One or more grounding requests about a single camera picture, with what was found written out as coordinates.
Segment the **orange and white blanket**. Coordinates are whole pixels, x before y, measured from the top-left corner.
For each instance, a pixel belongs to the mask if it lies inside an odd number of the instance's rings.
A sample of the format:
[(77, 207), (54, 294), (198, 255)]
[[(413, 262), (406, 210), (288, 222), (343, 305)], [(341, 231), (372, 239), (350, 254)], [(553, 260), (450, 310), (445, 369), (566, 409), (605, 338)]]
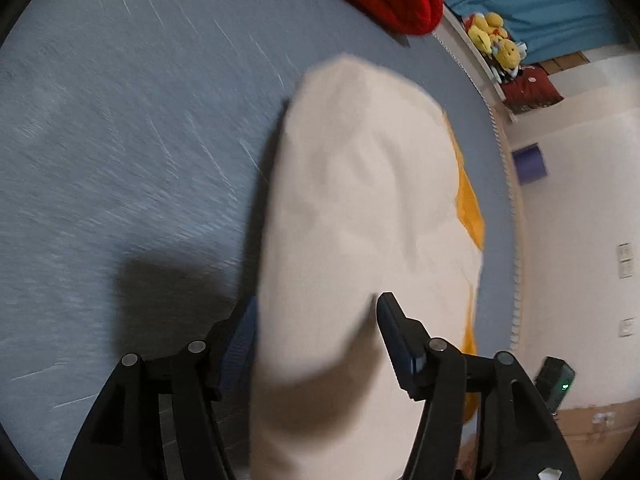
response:
[(470, 356), (477, 356), (475, 320), (477, 291), (478, 286), (480, 286), (480, 274), (482, 274), (485, 249), (485, 220), (480, 211), (480, 204), (478, 203), (471, 180), (466, 173), (464, 156), (459, 148), (456, 135), (454, 134), (454, 128), (452, 128), (448, 115), (444, 113), (442, 116), (444, 116), (444, 122), (448, 129), (452, 146), (454, 147), (458, 167), (458, 190), (456, 196), (457, 218), (468, 233), (476, 251), (476, 263), (472, 265), (473, 272), (468, 278), (469, 301), (465, 312), (465, 326), (460, 350)]

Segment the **dark red cushion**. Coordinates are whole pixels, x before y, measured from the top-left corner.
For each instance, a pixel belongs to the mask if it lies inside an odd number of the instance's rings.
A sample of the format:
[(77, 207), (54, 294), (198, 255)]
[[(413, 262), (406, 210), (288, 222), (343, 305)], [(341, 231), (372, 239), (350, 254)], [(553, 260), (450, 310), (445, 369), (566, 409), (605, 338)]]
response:
[(547, 72), (539, 66), (525, 66), (518, 76), (501, 86), (504, 104), (514, 114), (523, 114), (559, 104), (564, 98)]

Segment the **black charger with green light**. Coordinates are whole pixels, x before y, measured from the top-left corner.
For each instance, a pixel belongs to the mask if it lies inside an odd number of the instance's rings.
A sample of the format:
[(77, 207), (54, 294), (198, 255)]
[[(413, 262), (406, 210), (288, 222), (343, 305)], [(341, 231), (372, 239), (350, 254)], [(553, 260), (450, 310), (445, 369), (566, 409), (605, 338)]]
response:
[(542, 362), (534, 384), (552, 414), (558, 411), (575, 376), (575, 371), (564, 360), (547, 356)]

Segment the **white wall socket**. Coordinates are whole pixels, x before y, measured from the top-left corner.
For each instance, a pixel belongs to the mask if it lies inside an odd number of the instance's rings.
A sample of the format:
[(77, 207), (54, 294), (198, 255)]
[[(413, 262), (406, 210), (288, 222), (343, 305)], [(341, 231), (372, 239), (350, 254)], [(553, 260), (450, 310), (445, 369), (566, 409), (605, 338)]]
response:
[(632, 244), (627, 242), (619, 244), (616, 248), (618, 262), (618, 277), (631, 278), (634, 275), (634, 248)]

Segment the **blue curtain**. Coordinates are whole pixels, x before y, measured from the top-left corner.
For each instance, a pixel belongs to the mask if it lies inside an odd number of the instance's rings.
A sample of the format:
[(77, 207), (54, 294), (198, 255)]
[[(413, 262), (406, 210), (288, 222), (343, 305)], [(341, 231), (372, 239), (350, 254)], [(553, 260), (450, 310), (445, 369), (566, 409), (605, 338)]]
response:
[(537, 63), (578, 51), (628, 44), (631, 34), (608, 0), (445, 0), (462, 18), (495, 12)]

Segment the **yellow plush toys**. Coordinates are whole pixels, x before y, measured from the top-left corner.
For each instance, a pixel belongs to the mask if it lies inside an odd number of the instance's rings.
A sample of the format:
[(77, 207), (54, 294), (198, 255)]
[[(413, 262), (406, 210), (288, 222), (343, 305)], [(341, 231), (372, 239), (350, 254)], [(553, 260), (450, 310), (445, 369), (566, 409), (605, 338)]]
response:
[(474, 13), (464, 21), (464, 28), (498, 84), (514, 80), (521, 73), (526, 43), (512, 38), (501, 15)]

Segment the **beige hooded jacket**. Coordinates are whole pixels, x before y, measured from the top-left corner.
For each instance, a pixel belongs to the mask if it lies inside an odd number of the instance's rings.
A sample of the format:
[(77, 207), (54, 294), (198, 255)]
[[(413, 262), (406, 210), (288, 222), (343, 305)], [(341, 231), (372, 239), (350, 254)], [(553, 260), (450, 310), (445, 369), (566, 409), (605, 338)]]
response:
[(383, 292), (460, 349), (475, 246), (458, 221), (445, 112), (341, 55), (285, 114), (262, 231), (250, 395), (255, 479), (397, 479), (422, 408), (375, 319)]

